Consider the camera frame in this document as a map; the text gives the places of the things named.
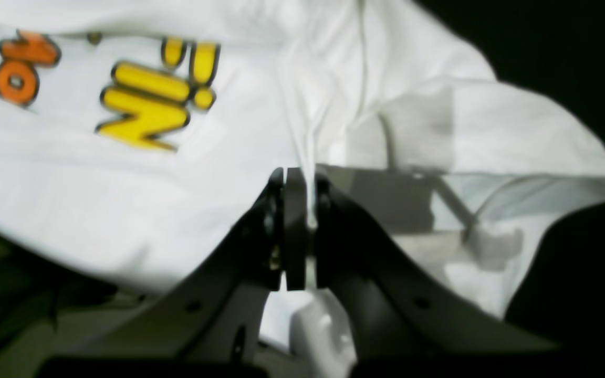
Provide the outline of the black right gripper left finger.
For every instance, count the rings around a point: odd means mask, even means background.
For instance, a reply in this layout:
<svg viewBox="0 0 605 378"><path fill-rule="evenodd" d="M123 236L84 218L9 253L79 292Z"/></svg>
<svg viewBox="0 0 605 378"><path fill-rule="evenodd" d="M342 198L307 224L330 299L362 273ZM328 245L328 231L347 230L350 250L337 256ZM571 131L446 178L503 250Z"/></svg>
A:
<svg viewBox="0 0 605 378"><path fill-rule="evenodd" d="M267 297L306 285L307 185L276 169L259 199L173 290L48 359L38 377L266 377L253 366Z"/></svg>

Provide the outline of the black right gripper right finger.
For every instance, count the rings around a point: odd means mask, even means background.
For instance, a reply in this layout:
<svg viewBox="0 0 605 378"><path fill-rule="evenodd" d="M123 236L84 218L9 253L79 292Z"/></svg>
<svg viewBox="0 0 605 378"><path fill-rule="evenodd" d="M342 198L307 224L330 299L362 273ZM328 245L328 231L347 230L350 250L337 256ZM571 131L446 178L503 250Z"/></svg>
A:
<svg viewBox="0 0 605 378"><path fill-rule="evenodd" d="M552 375L561 349L488 316L430 277L362 207L315 179L316 281L350 320L353 377Z"/></svg>

